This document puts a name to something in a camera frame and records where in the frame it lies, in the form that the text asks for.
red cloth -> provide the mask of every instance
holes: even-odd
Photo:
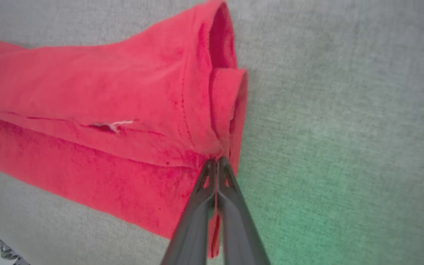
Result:
[[[237,173],[247,82],[233,42],[222,0],[110,45],[0,42],[0,171],[170,238],[205,160]]]

gray fabric surface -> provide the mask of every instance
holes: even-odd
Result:
[[[110,43],[192,5],[0,0],[0,40]],[[238,179],[273,264],[424,264],[424,0],[229,8],[250,79]],[[0,237],[32,265],[157,264],[167,246],[2,173]]]

torn hole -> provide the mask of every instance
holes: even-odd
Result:
[[[92,124],[91,127],[94,127],[101,131],[108,131],[112,133],[118,133],[118,126],[121,124],[131,124],[133,121],[121,121],[121,122],[113,122],[113,123],[95,123]]]

